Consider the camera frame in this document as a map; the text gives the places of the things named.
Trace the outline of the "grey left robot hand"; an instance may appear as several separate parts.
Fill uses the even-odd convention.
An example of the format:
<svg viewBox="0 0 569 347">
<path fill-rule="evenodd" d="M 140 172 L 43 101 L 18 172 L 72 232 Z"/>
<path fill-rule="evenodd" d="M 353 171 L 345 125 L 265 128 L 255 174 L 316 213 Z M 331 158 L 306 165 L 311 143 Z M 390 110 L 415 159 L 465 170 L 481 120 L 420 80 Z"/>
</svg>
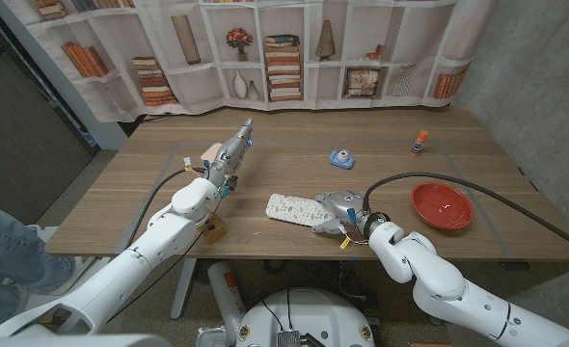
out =
<svg viewBox="0 0 569 347">
<path fill-rule="evenodd" d="M 226 140 L 216 153 L 203 178 L 216 187 L 223 186 L 239 169 L 247 149 L 252 145 L 253 119 L 246 119 L 240 130 Z"/>
</svg>

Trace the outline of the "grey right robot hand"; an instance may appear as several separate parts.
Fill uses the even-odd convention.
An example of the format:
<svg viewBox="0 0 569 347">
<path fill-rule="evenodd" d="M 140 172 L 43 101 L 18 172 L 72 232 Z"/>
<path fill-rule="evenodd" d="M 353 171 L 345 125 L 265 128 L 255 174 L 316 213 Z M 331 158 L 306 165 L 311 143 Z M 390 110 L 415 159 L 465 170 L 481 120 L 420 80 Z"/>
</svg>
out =
<svg viewBox="0 0 569 347">
<path fill-rule="evenodd" d="M 364 227 L 363 198 L 354 191 L 333 191 L 316 195 L 314 199 L 331 214 L 325 222 L 312 227 L 314 233 L 344 234 L 350 225 L 359 232 Z"/>
</svg>

